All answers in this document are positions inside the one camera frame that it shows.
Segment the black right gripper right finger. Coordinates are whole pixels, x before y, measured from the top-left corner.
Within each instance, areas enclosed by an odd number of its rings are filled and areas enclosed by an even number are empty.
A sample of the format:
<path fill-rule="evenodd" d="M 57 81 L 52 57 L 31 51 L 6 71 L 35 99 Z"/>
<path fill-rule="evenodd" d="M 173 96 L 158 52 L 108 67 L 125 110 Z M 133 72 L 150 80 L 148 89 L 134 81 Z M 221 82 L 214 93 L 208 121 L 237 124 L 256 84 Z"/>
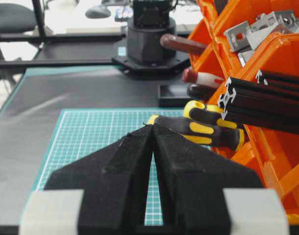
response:
<path fill-rule="evenodd" d="M 262 188 L 251 169 L 153 125 L 163 223 L 185 235 L 228 235 L 224 188 Z"/>

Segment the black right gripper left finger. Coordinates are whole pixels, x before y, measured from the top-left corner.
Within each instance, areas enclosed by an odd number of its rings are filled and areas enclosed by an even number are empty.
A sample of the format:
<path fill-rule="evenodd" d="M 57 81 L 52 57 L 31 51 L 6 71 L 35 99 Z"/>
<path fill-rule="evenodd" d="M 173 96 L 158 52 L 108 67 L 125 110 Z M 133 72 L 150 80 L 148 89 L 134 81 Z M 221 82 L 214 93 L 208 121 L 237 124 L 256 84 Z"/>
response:
<path fill-rule="evenodd" d="M 44 189 L 83 189 L 81 235 L 125 235 L 144 224 L 152 126 L 54 171 Z"/>

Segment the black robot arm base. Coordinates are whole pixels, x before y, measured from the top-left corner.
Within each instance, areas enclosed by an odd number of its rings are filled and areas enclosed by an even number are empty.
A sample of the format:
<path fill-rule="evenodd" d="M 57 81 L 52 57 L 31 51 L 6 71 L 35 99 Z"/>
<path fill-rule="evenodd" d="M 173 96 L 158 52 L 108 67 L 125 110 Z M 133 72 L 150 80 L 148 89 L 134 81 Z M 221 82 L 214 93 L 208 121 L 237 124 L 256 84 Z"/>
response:
<path fill-rule="evenodd" d="M 169 17 L 175 6 L 171 0 L 134 0 L 126 37 L 114 44 L 112 61 L 137 72 L 174 71 L 187 65 L 188 54 L 160 44 L 164 34 L 176 33 L 176 22 Z"/>

